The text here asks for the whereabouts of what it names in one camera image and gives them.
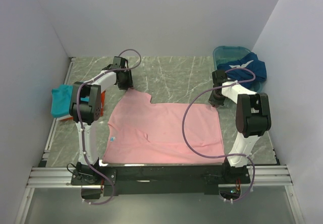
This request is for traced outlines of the pink t shirt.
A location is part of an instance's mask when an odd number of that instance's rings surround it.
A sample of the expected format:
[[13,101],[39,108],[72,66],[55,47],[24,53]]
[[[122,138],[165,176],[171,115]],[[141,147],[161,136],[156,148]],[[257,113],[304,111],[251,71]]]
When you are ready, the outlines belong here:
[[206,104],[151,103],[128,90],[115,106],[103,163],[217,164],[224,145],[216,108]]

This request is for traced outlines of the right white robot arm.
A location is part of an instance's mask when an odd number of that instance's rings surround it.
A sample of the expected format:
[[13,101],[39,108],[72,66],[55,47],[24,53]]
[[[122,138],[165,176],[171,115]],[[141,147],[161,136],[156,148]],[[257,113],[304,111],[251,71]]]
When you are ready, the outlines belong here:
[[228,167],[222,170],[222,179],[233,183],[239,178],[238,168],[248,163],[254,145],[266,131],[271,128],[271,113],[268,95],[257,93],[229,79],[224,70],[212,72],[213,87],[209,103],[213,107],[224,105],[225,99],[236,104],[235,124],[237,137],[225,163]]

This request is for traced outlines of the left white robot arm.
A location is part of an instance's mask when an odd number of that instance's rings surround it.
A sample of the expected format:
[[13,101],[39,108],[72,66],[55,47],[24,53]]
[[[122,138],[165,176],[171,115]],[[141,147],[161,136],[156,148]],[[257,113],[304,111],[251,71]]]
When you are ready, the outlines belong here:
[[117,85],[120,90],[133,87],[128,60],[121,56],[114,57],[113,62],[92,79],[73,84],[69,114],[73,117],[78,131],[78,163],[93,166],[83,172],[83,179],[91,185],[98,183],[101,178],[100,170],[95,168],[99,163],[96,122],[101,115],[101,94],[113,85]]

